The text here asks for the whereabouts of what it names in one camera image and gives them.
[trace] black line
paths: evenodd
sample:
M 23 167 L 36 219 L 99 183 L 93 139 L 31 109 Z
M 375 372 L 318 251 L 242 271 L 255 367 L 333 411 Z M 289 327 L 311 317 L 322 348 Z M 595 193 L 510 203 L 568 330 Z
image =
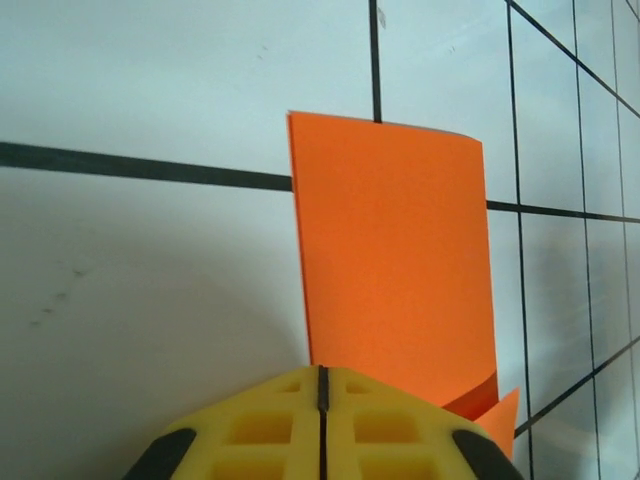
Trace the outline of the black line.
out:
M 546 215 L 549 217 L 587 218 L 590 220 L 604 220 L 608 222 L 640 223 L 640 218 L 620 215 L 606 215 L 601 213 L 564 210 L 561 208 L 539 207 L 537 205 L 518 205 L 510 202 L 487 200 L 487 209 L 500 212 L 530 213 L 532 215 Z
M 613 0 L 611 4 L 611 35 L 613 36 L 613 78 L 615 81 L 616 90 L 618 90 L 618 59 L 616 53 L 616 22 Z M 616 102 L 616 123 L 618 127 L 618 165 L 620 167 L 620 202 L 622 207 L 622 216 L 625 215 L 624 205 L 624 176 L 622 173 L 622 141 L 620 133 L 620 102 Z M 631 300 L 629 298 L 629 263 L 628 263 L 628 250 L 627 250 L 627 225 L 622 224 L 622 238 L 624 243 L 624 274 L 627 293 L 627 323 L 629 328 L 629 340 L 633 338 L 633 331 L 631 328 Z M 638 425 L 638 410 L 636 407 L 636 381 L 635 372 L 633 368 L 633 350 L 629 354 L 629 362 L 631 363 L 631 394 L 633 396 L 633 418 L 634 425 Z M 638 429 L 633 429 L 636 437 L 636 465 L 640 466 L 640 439 L 638 438 Z
M 0 142 L 0 167 L 290 192 L 291 177 Z
M 327 480 L 327 413 L 329 412 L 329 369 L 318 366 L 317 408 L 320 414 L 320 479 Z
M 576 47 L 576 57 L 580 55 L 578 51 L 578 26 L 576 20 L 576 0 L 571 1 L 571 9 L 573 14 L 573 41 Z M 576 95 L 578 99 L 578 139 L 580 144 L 580 177 L 582 183 L 582 211 L 587 211 L 587 187 L 585 182 L 585 171 L 584 171 L 584 139 L 582 136 L 582 96 L 580 94 L 580 67 L 578 64 L 575 64 L 576 67 Z M 586 260 L 586 269 L 587 269 L 587 307 L 589 313 L 589 348 L 591 350 L 591 370 L 596 368 L 596 359 L 595 359 L 595 347 L 594 347 L 594 338 L 593 338 L 593 306 L 592 306 L 592 296 L 591 296 L 591 259 L 589 256 L 589 226 L 587 225 L 587 218 L 585 217 L 583 220 L 583 228 L 584 228 L 584 249 L 585 249 L 585 260 Z M 598 478 L 602 478 L 602 468 L 600 462 L 600 429 L 598 422 L 598 396 L 596 393 L 596 379 L 594 378 L 591 382 L 592 392 L 593 392 L 593 424 L 594 430 L 596 434 L 596 462 L 598 465 Z
M 373 121 L 382 122 L 380 93 L 380 49 L 378 44 L 378 2 L 369 0 L 369 40 L 371 48 L 371 91 L 373 92 Z
M 513 156 L 515 162 L 515 181 L 516 181 L 516 201 L 517 206 L 522 204 L 520 190 L 520 155 L 518 150 L 518 115 L 516 104 L 516 78 L 514 64 L 514 47 L 513 47 L 513 28 L 511 21 L 511 6 L 507 3 L 507 39 L 509 46 L 509 80 L 511 84 L 511 121 L 513 122 Z M 520 264 L 520 302 L 522 307 L 522 341 L 524 345 L 524 381 L 526 386 L 527 399 L 527 421 L 531 419 L 531 386 L 529 381 L 529 341 L 527 334 L 527 303 L 525 297 L 524 285 L 524 237 L 522 234 L 522 212 L 518 212 L 518 255 Z M 529 480 L 534 480 L 533 469 L 533 433 L 528 431 L 529 436 Z
M 527 420 L 518 428 L 516 428 L 515 437 L 518 437 L 525 431 L 530 430 L 531 427 L 533 427 L 533 425 L 535 425 L 540 420 L 542 420 L 542 418 L 544 418 L 549 412 L 551 412 L 554 408 L 560 405 L 564 400 L 569 398 L 572 394 L 574 394 L 580 387 L 586 384 L 589 380 L 594 378 L 597 374 L 599 374 L 605 368 L 607 368 L 609 365 L 615 362 L 621 355 L 623 355 L 628 350 L 630 350 L 639 341 L 640 341 L 640 335 L 637 336 L 632 342 L 629 342 L 627 345 L 622 347 L 620 350 L 618 350 L 616 353 L 614 353 L 611 357 L 609 357 L 607 360 L 602 362 L 596 368 L 594 368 L 591 372 L 589 372 L 587 375 L 581 378 L 578 382 L 576 382 L 571 387 L 569 387 L 566 391 L 564 391 L 563 393 L 558 395 L 556 398 L 554 398 L 544 408 L 542 408 L 539 412 L 533 415 L 529 420 Z
M 542 33 L 545 37 L 547 37 L 556 47 L 564 52 L 569 58 L 571 58 L 574 62 L 576 62 L 580 68 L 582 68 L 586 73 L 588 73 L 596 82 L 604 87 L 607 92 L 616 97 L 619 102 L 621 102 L 625 107 L 627 107 L 636 117 L 640 118 L 640 113 L 633 108 L 624 98 L 622 98 L 617 93 L 617 89 L 614 90 L 607 83 L 602 80 L 593 70 L 587 67 L 582 60 L 576 57 L 567 47 L 565 47 L 556 37 L 554 37 L 546 28 L 544 28 L 535 18 L 527 13 L 527 11 L 518 5 L 514 0 L 505 0 L 511 7 L 517 11 L 527 22 L 531 24 L 536 30 Z
M 640 22 L 640 17 L 638 17 L 638 14 L 636 13 L 635 9 L 629 3 L 629 0 L 625 0 L 625 1 L 626 1 L 627 5 L 629 6 L 629 10 L 631 10 L 631 13 L 633 13 L 633 16 L 636 17 L 636 20 L 638 22 Z

